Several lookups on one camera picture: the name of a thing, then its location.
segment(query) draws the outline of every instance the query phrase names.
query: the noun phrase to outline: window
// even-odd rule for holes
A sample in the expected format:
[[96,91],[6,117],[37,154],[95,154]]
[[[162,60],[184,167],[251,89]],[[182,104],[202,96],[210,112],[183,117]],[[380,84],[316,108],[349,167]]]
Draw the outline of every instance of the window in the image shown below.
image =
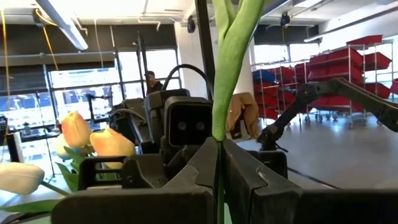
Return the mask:
[[285,45],[255,45],[254,59],[256,63],[278,62],[289,60],[287,46]]
[[[74,90],[57,90],[54,92],[57,102],[58,117],[63,119],[67,114],[77,111],[83,118],[90,119],[90,107],[86,94],[95,96],[108,96],[112,90],[113,105],[122,102],[122,96],[119,85],[81,88]],[[95,118],[103,118],[111,109],[112,105],[109,100],[95,99],[93,102],[93,112]]]
[[155,73],[156,78],[166,78],[177,66],[175,50],[151,50],[147,52],[148,70]]
[[49,93],[0,96],[0,116],[8,119],[10,129],[23,129],[24,123],[31,128],[55,123]]
[[53,88],[98,85],[119,82],[119,73],[115,68],[97,68],[50,72]]
[[291,44],[291,61],[309,59],[311,56],[319,54],[319,51],[319,44]]
[[141,79],[139,75],[137,55],[135,52],[120,52],[119,59],[122,71],[122,79],[124,82],[136,81]]
[[[149,50],[146,52],[147,68],[153,71],[156,78],[166,78],[170,71],[177,66],[177,56],[175,50]],[[135,52],[119,53],[120,65],[122,70],[122,78],[124,82],[141,80]],[[144,75],[144,65],[141,59],[142,75]]]
[[124,84],[124,92],[126,94],[126,99],[142,98],[141,82]]

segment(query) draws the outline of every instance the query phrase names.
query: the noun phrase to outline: yellow tulip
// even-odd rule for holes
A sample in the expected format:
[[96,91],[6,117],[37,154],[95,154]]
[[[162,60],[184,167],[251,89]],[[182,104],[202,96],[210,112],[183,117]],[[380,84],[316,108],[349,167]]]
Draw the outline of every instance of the yellow tulip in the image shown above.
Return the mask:
[[[132,156],[135,154],[134,144],[111,128],[90,136],[91,145],[97,156]],[[111,169],[120,169],[121,163],[107,162]]]
[[79,113],[70,113],[63,119],[61,127],[63,136],[70,147],[83,147],[90,143],[90,126]]

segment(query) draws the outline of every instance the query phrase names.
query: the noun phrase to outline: yellow cable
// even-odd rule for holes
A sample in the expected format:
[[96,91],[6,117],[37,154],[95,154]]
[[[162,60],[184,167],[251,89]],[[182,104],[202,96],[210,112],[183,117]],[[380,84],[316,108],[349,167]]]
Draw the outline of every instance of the yellow cable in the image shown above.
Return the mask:
[[[44,22],[46,22],[46,23],[48,23],[48,24],[50,24],[50,25],[53,25],[53,26],[57,26],[55,23],[49,21],[49,20],[46,19],[44,16],[42,16],[42,15],[40,14],[39,9],[36,9],[35,12],[36,12],[37,16],[38,16],[39,18],[41,18]],[[49,47],[49,49],[50,49],[50,52],[51,52],[51,56],[52,56],[52,60],[53,60],[54,65],[55,65],[55,69],[58,71],[57,61],[56,61],[55,56],[54,56],[54,53],[53,53],[53,51],[52,51],[52,47],[51,47],[49,35],[47,34],[47,30],[45,29],[45,26],[43,26],[43,32],[44,32],[45,40],[46,40],[47,45],[48,45],[48,47]]]
[[39,18],[41,18],[44,22],[46,22],[46,23],[48,23],[48,24],[50,24],[50,25],[53,25],[53,26],[57,26],[55,23],[49,21],[49,20],[46,19],[44,16],[42,16],[42,15],[40,14],[39,9],[36,9],[35,11],[36,11],[37,16],[38,16]]
[[51,42],[50,42],[50,39],[49,39],[49,35],[47,34],[47,30],[45,29],[45,26],[43,27],[43,32],[44,32],[45,40],[47,41],[47,45],[49,46],[49,49],[50,49],[50,52],[51,52],[52,60],[54,61],[55,69],[56,69],[56,71],[59,71],[58,70],[57,61],[55,59],[54,53],[52,52],[52,47],[51,47]]
[[[7,83],[7,111],[9,111],[10,110],[11,92],[10,92],[10,74],[9,74],[9,68],[8,68],[6,17],[4,15],[4,9],[0,9],[0,11],[1,11],[1,21],[2,21],[2,36],[3,36],[3,44],[4,44],[4,59],[5,59],[5,63],[6,63],[5,66],[6,66],[6,83]],[[4,147],[6,147],[6,144],[7,144],[7,140],[6,140],[7,134],[8,134],[8,122],[6,125],[6,134],[4,135],[2,152],[4,152]]]

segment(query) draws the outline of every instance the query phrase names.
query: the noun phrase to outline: blue bin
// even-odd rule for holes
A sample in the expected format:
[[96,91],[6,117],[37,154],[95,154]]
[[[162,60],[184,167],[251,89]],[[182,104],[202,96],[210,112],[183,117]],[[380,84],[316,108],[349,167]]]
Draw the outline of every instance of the blue bin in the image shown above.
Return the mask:
[[254,81],[259,82],[262,79],[262,82],[275,83],[275,75],[265,69],[256,70],[252,72],[252,74]]

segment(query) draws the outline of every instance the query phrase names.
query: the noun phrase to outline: green tulip stem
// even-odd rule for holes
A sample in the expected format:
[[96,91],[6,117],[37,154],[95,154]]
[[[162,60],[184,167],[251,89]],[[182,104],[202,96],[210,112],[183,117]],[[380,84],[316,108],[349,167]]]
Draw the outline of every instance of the green tulip stem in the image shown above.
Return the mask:
[[53,190],[53,191],[55,191],[56,193],[59,193],[59,194],[61,194],[61,195],[63,195],[63,196],[68,196],[68,195],[70,195],[70,193],[68,193],[68,192],[66,192],[66,191],[64,191],[64,190],[61,190],[61,189],[59,189],[58,187],[56,187],[56,186],[54,186],[54,185],[51,185],[51,184],[47,183],[46,181],[42,181],[41,184],[42,184],[44,187],[46,187],[46,188],[48,188],[48,189],[50,189],[50,190]]

